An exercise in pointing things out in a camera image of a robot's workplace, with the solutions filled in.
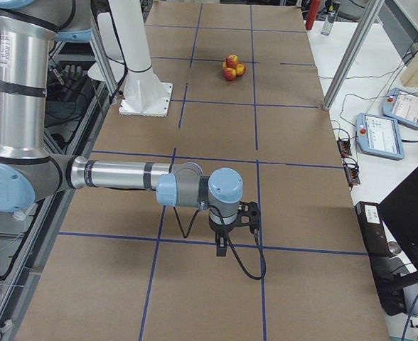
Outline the red fire extinguisher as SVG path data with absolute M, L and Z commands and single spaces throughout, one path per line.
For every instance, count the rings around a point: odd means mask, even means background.
M 305 27 L 306 30 L 310 31 L 313 28 L 314 21 L 316 20 L 318 9 L 320 6 L 320 0 L 311 0 L 308 15 L 306 17 Z

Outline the blue teach pendant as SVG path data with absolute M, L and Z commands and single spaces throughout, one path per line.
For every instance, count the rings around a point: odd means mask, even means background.
M 400 124 L 418 129 L 418 94 L 392 88 L 382 103 L 382 114 Z
M 359 113 L 355 126 L 357 145 L 363 153 L 396 161 L 404 159 L 404 147 L 396 119 Z

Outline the black computer monitor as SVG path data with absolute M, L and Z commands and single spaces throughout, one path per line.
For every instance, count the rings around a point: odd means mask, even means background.
M 418 269 L 418 166 L 379 204 L 379 213 Z

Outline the near orange black connector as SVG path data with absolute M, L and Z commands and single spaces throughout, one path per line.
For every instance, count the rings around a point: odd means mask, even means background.
M 345 177 L 348 183 L 348 187 L 360 185 L 359 178 L 359 165 L 358 162 L 351 157 L 342 158 L 343 170 L 345 171 Z

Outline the far blue teach pendant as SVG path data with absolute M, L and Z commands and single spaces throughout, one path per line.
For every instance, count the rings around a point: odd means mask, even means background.
M 382 114 L 400 124 L 418 129 L 418 94 L 392 88 L 382 103 Z

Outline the red yellow apple front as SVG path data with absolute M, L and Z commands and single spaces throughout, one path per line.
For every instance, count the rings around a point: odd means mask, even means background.
M 225 67 L 223 69 L 223 77 L 226 81 L 234 81 L 237 78 L 237 71 L 235 68 Z

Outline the near blue teach pendant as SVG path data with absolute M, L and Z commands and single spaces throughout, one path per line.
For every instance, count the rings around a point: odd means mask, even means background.
M 363 153 L 396 161 L 404 159 L 404 147 L 396 119 L 359 113 L 355 126 L 357 145 Z

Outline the far orange black connector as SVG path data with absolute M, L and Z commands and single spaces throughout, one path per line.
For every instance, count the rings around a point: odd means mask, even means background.
M 351 142 L 349 138 L 344 138 L 344 139 L 338 138 L 336 143 L 337 143 L 341 158 L 352 156 Z

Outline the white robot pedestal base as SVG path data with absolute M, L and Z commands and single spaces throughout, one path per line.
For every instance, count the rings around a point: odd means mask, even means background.
M 173 85 L 154 72 L 139 1 L 110 1 L 114 27 L 128 73 L 119 113 L 164 117 Z

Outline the black desktop computer box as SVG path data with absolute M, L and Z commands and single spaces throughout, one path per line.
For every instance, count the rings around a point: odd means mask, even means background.
M 418 317 L 418 300 L 414 302 L 418 281 L 408 279 L 410 272 L 397 257 L 402 251 L 398 243 L 387 240 L 378 204 L 360 201 L 355 212 L 382 308 L 390 316 L 411 313 Z

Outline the orange black connector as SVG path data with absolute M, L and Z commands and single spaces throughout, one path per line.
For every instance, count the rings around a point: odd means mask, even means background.
M 344 139 L 338 138 L 336 143 L 337 143 L 341 158 L 352 156 L 351 142 L 349 138 L 344 138 Z
M 358 162 L 351 157 L 342 158 L 343 170 L 345 171 L 345 177 L 348 183 L 348 187 L 360 185 L 359 178 L 359 165 Z

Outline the red yellow apple rear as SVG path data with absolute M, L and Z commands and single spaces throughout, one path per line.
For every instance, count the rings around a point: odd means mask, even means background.
M 246 67 L 242 63 L 238 63 L 235 68 L 236 76 L 242 77 L 246 73 Z

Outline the lone red yellow apple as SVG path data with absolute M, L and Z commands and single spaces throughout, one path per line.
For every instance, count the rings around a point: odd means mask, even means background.
M 225 58 L 225 62 L 227 64 L 227 67 L 236 68 L 238 64 L 238 57 L 235 54 L 229 54 Z

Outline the aluminium frame post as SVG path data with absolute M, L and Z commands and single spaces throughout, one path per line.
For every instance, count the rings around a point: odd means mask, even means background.
M 323 99 L 323 110 L 328 111 L 331 108 L 384 2 L 385 0 L 368 2 Z

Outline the clear plastic bottle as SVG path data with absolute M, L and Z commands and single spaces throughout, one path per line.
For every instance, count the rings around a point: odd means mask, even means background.
M 340 1 L 326 1 L 325 2 L 325 21 L 321 29 L 321 35 L 328 36 L 331 33 L 334 22 L 338 17 L 340 9 Z

